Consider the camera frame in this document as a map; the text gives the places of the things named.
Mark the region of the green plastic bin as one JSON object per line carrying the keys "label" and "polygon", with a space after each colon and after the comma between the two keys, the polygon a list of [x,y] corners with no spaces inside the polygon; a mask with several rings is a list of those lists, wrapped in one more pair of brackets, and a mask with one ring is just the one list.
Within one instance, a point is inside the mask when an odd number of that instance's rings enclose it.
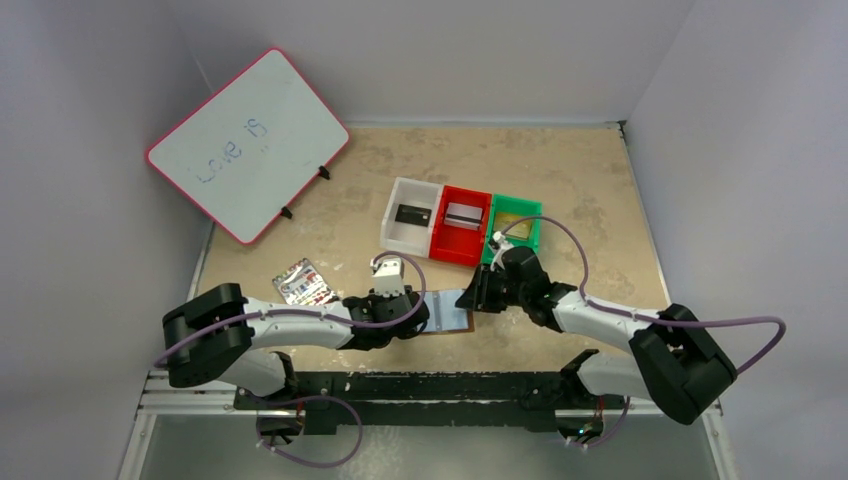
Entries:
{"label": "green plastic bin", "polygon": [[[480,262],[491,263],[494,258],[494,252],[488,242],[495,231],[500,231],[521,218],[540,216],[542,213],[543,205],[540,202],[495,194],[491,201]],[[527,246],[534,252],[539,250],[540,235],[541,221],[538,219],[522,221],[506,232],[507,240],[514,246]]]}

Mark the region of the pack of coloured markers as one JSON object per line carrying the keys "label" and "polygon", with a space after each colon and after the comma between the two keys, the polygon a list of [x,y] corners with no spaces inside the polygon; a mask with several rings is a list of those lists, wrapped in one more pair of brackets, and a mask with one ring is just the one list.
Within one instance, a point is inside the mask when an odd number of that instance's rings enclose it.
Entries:
{"label": "pack of coloured markers", "polygon": [[288,305],[319,306],[340,299],[307,258],[302,258],[275,276],[272,285]]}

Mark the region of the brown leather card holder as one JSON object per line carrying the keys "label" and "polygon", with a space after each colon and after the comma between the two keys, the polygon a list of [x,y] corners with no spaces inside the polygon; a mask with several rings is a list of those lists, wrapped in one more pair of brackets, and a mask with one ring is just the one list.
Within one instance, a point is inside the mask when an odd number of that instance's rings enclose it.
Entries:
{"label": "brown leather card holder", "polygon": [[463,294],[462,289],[427,291],[424,303],[429,311],[429,319],[420,330],[422,335],[459,334],[474,331],[472,313],[455,306]]}

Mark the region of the silver credit card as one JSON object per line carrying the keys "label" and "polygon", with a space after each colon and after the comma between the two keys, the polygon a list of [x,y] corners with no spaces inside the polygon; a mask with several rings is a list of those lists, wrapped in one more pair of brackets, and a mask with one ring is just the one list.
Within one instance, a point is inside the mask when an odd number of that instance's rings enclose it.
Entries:
{"label": "silver credit card", "polygon": [[447,226],[479,231],[484,209],[481,207],[451,202],[447,204],[443,223]]}

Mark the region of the black credit card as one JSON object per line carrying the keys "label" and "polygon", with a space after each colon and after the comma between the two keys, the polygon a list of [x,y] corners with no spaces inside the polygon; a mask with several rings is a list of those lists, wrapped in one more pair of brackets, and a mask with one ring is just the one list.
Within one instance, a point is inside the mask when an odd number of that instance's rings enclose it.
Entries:
{"label": "black credit card", "polygon": [[430,222],[432,210],[415,205],[399,204],[394,220],[397,223],[427,227]]}

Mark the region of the red plastic bin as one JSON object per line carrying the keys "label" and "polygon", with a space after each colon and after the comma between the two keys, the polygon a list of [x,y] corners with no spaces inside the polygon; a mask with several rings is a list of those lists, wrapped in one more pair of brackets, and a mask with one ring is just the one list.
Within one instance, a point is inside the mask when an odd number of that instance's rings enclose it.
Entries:
{"label": "red plastic bin", "polygon": [[429,258],[475,267],[482,258],[491,204],[491,193],[444,185]]}

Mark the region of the gold credit card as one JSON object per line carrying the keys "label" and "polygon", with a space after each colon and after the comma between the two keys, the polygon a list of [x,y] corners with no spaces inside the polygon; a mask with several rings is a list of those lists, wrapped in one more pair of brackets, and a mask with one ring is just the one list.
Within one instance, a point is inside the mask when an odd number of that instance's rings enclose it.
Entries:
{"label": "gold credit card", "polygon": [[529,240],[534,229],[534,221],[521,221],[523,215],[505,211],[497,212],[494,216],[493,230],[505,232],[511,239]]}

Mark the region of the white plastic bin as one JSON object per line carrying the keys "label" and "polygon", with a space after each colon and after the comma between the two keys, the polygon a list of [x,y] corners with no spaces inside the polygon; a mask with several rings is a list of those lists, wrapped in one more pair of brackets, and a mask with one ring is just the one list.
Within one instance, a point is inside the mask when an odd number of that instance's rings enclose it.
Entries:
{"label": "white plastic bin", "polygon": [[380,246],[428,258],[444,185],[397,177],[381,222]]}

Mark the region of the pink framed whiteboard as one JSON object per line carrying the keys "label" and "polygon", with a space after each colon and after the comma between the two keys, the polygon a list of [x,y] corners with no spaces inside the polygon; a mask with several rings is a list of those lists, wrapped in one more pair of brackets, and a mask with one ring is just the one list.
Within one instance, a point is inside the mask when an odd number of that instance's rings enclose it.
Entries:
{"label": "pink framed whiteboard", "polygon": [[255,242],[350,140],[279,48],[244,68],[146,152],[148,164],[239,243]]}

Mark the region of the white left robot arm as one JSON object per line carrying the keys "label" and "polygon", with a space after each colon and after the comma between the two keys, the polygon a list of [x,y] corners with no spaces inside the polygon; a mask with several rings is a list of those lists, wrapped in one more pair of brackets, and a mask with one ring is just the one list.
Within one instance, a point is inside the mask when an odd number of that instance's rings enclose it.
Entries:
{"label": "white left robot arm", "polygon": [[318,306],[282,305],[221,284],[162,319],[164,352],[155,360],[173,388],[221,381],[267,397],[292,389],[295,374],[283,347],[370,351],[410,339],[426,326],[429,309],[411,287],[397,296],[371,293]]}

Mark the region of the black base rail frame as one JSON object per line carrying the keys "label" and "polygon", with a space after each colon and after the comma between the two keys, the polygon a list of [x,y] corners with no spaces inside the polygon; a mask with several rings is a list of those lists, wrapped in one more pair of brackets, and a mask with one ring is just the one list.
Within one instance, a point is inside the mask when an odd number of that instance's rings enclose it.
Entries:
{"label": "black base rail frame", "polygon": [[567,389],[558,372],[331,372],[295,374],[292,389],[258,397],[221,381],[173,388],[165,370],[153,388],[191,405],[209,397],[228,411],[255,413],[263,436],[332,435],[341,425],[521,427],[559,432],[580,442],[604,431],[602,409],[631,397],[600,397]]}

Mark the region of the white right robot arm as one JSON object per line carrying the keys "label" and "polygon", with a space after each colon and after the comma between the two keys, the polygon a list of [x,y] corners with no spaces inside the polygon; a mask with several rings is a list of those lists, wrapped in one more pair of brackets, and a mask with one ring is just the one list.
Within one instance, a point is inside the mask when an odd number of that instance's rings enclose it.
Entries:
{"label": "white right robot arm", "polygon": [[617,355],[586,350],[575,357],[561,371],[567,389],[650,400],[683,425],[692,424],[738,377],[688,308],[672,304],[628,312],[592,301],[578,287],[551,280],[528,247],[507,250],[495,265],[479,265],[455,305],[486,313],[519,307],[540,327],[619,349]]}

